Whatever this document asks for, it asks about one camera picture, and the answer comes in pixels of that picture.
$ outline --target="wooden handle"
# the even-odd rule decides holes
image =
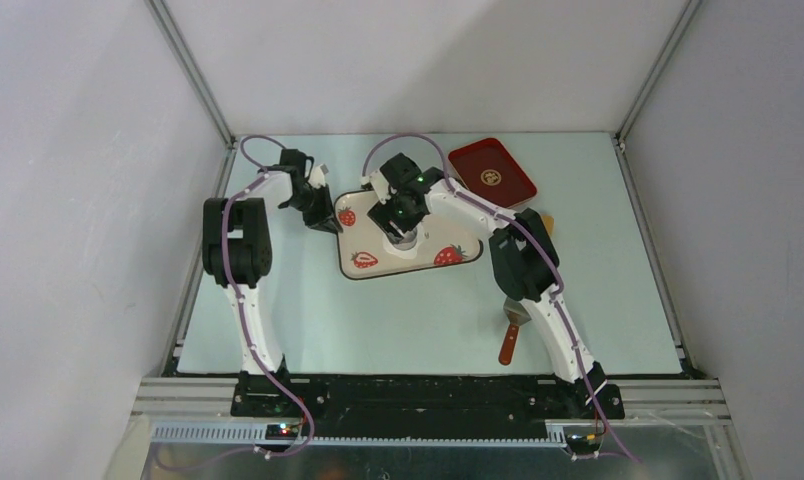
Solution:
[[[517,345],[517,335],[519,333],[520,327],[518,325],[508,325],[505,340],[502,341],[502,349],[499,350],[499,363],[502,365],[511,364],[511,359],[514,358],[514,346]]]

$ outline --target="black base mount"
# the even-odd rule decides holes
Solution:
[[[548,375],[288,375],[276,377],[300,397],[328,437],[418,439],[546,438],[544,420],[593,419],[574,385]],[[625,418],[620,390],[598,394],[606,416]],[[235,417],[302,418],[299,407],[264,376],[241,372]]]

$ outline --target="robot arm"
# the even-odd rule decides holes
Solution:
[[[234,312],[241,337],[242,370],[249,374],[263,374],[249,350],[250,340],[267,370],[277,371],[284,361],[264,294],[264,277],[272,265],[267,216],[276,207],[293,207],[302,212],[308,228],[340,231],[325,181],[326,173],[325,165],[314,165],[313,158],[298,150],[284,149],[279,164],[262,173],[266,179],[232,205],[228,230],[240,230],[243,235],[228,239],[229,263],[243,297],[239,301],[243,302],[245,326],[240,317],[238,296],[229,286],[222,259],[221,229],[227,199],[211,198],[205,202],[202,263],[205,272],[213,275],[223,287]]]
[[[443,172],[436,168],[421,172],[402,154],[370,174],[369,181],[379,198],[369,217],[389,235],[404,235],[426,215],[435,214],[452,219],[488,242],[496,283],[531,317],[549,350],[555,375],[575,384],[578,391],[587,392],[577,364],[578,353],[582,363],[590,368],[588,379],[594,393],[605,387],[607,380],[602,367],[578,335],[563,296],[556,293],[559,289],[553,273],[537,250],[506,220],[511,219],[529,231],[557,266],[558,255],[536,211],[501,208],[454,179],[447,183]],[[589,394],[584,401],[586,404],[591,401]]]

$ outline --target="tray logo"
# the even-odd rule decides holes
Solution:
[[[502,183],[502,175],[496,170],[488,168],[487,170],[482,172],[481,180],[482,183],[484,183],[488,187],[495,187],[500,183]]]

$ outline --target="red tray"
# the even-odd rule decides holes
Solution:
[[[537,195],[537,187],[502,142],[485,138],[449,153],[464,185],[500,207],[513,208]]]

